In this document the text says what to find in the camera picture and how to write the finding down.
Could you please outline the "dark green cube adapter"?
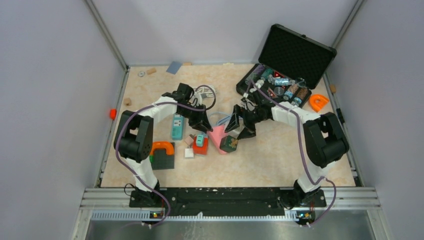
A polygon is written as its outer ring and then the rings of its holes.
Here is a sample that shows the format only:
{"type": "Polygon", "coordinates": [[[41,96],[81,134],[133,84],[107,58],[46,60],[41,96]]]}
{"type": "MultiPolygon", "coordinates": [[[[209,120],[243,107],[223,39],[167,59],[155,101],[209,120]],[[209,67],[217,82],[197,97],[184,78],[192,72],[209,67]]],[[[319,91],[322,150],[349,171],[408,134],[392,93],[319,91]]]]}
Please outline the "dark green cube adapter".
{"type": "Polygon", "coordinates": [[[237,150],[238,142],[237,138],[227,135],[221,139],[219,148],[226,153],[232,153],[237,150]]]}

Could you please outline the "teal small plug adapter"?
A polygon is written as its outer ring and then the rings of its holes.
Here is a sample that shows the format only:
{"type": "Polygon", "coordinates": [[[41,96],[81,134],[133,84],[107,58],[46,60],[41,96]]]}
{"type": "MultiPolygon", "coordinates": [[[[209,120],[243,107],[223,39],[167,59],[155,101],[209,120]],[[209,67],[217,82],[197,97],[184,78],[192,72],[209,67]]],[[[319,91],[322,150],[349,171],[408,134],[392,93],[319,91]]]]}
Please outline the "teal small plug adapter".
{"type": "Polygon", "coordinates": [[[205,142],[205,135],[197,134],[195,138],[195,145],[199,148],[202,148],[204,146],[204,142],[205,142]]]}

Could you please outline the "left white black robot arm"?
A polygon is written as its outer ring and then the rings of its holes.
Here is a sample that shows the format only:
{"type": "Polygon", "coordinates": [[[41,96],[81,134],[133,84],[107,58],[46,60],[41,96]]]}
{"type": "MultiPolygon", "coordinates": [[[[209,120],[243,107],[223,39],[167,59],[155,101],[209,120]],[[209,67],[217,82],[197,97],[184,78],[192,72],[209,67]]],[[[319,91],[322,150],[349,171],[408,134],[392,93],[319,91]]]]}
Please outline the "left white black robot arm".
{"type": "Polygon", "coordinates": [[[191,86],[180,83],[175,91],[162,94],[157,101],[138,111],[125,110],[119,119],[113,142],[116,159],[133,174],[134,192],[149,207],[156,206],[161,198],[160,184],[150,161],[155,124],[178,114],[186,118],[194,130],[203,133],[213,130],[206,106],[191,104],[194,93],[191,86]]]}

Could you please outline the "pink triangular power strip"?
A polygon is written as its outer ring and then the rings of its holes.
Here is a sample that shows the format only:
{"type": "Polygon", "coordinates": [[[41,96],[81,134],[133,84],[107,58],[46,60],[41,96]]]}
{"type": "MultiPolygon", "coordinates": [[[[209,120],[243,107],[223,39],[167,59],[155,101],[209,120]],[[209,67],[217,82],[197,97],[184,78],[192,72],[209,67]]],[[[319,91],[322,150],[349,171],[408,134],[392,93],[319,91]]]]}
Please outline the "pink triangular power strip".
{"type": "Polygon", "coordinates": [[[222,138],[227,136],[227,134],[224,132],[224,130],[225,130],[224,125],[218,125],[218,126],[214,126],[212,128],[212,131],[207,132],[207,136],[209,138],[209,141],[214,145],[214,147],[216,148],[218,153],[221,154],[221,155],[227,154],[226,151],[224,151],[220,148],[222,138]]]}

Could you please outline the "teal power strip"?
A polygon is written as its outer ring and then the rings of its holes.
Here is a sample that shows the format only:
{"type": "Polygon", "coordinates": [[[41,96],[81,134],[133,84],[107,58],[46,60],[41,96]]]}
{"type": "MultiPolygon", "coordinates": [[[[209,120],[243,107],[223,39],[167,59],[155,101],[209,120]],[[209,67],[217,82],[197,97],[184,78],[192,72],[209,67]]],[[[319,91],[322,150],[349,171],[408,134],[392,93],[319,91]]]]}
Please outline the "teal power strip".
{"type": "Polygon", "coordinates": [[[185,126],[185,118],[175,113],[172,119],[172,128],[171,128],[171,139],[173,141],[180,141],[183,139],[185,126]]]}

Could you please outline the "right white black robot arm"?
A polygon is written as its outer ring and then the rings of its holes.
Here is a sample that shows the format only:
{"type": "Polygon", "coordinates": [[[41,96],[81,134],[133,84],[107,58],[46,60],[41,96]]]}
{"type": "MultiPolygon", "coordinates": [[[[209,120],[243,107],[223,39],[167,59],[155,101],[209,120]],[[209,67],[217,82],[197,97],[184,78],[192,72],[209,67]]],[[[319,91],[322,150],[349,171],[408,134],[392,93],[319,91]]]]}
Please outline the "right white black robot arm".
{"type": "Polygon", "coordinates": [[[333,112],[318,114],[288,102],[260,104],[254,109],[235,105],[225,133],[243,126],[237,139],[256,136],[256,124],[273,120],[294,127],[304,173],[294,182],[292,197],[299,206],[307,206],[329,169],[349,151],[349,143],[338,117],[333,112]]]}

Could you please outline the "red cube socket adapter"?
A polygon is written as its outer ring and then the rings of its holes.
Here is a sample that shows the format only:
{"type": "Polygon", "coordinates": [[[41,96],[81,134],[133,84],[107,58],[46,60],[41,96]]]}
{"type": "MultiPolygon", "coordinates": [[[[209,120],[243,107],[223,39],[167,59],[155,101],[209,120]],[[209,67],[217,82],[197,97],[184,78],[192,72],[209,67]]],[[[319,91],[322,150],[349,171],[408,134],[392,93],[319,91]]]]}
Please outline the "red cube socket adapter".
{"type": "Polygon", "coordinates": [[[208,154],[208,145],[209,145],[209,138],[208,137],[203,137],[203,144],[202,146],[198,146],[198,138],[200,137],[200,135],[196,135],[194,138],[194,142],[193,142],[193,152],[195,155],[207,155],[208,154]]]}

